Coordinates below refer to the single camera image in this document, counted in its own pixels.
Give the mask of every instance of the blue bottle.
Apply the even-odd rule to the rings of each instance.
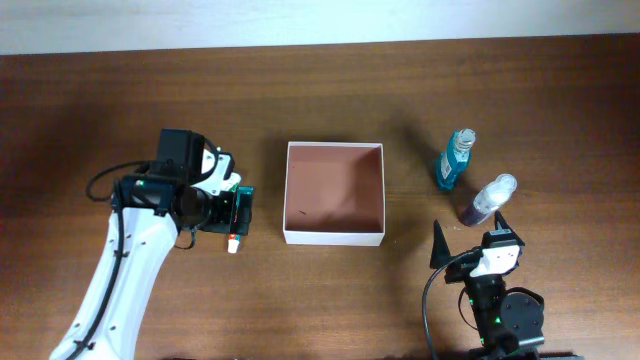
[[[455,131],[449,140],[447,150],[440,154],[436,165],[436,179],[442,191],[451,191],[458,176],[471,162],[471,147],[476,142],[476,133],[471,129]]]

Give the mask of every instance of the purple liquid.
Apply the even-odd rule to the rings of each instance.
[[[483,212],[478,211],[478,209],[476,209],[475,206],[473,206],[473,203],[471,203],[460,215],[460,217],[458,219],[460,219],[460,222],[463,225],[466,226],[473,226],[473,225],[478,225],[482,222],[484,222],[489,216],[490,214],[485,214]]]

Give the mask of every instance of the white bottle cap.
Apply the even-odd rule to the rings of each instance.
[[[484,188],[485,199],[492,206],[500,207],[509,201],[516,187],[518,187],[516,178],[509,174],[502,174]]]
[[[240,241],[235,239],[229,239],[229,246],[227,248],[227,251],[229,252],[229,254],[235,254],[238,252],[239,246],[240,246]]]
[[[471,129],[462,129],[456,136],[453,146],[458,151],[469,151],[476,142],[476,133]]]

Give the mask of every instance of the bottle label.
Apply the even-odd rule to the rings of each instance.
[[[442,172],[442,178],[446,179],[451,172],[451,165],[449,165],[449,159],[447,159],[447,153],[442,156],[442,162],[440,163],[440,172]]]

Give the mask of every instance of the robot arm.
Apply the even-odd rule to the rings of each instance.
[[[544,299],[521,288],[507,290],[503,276],[518,267],[518,258],[525,246],[497,211],[495,230],[486,232],[482,245],[457,256],[449,247],[436,220],[429,266],[436,269],[434,277],[446,269],[447,284],[463,282],[469,295],[482,348],[469,352],[471,360],[540,360],[537,347],[544,343]],[[433,359],[437,359],[426,321],[426,291],[423,294],[423,320]],[[562,359],[583,359],[577,356]]]
[[[78,342],[89,333],[98,315],[116,262],[118,219],[117,214],[111,215],[105,248],[87,294],[51,359],[68,359],[76,352],[77,358],[82,359],[133,359],[153,283],[178,237],[171,216],[156,216],[153,212],[140,208],[123,210],[126,235],[115,285],[94,335],[86,349],[78,352],[83,346]]]
[[[133,359],[158,271],[182,229],[246,235],[253,188],[231,154],[201,135],[163,130],[148,174],[125,176],[112,197],[104,251],[71,327],[50,359]]]

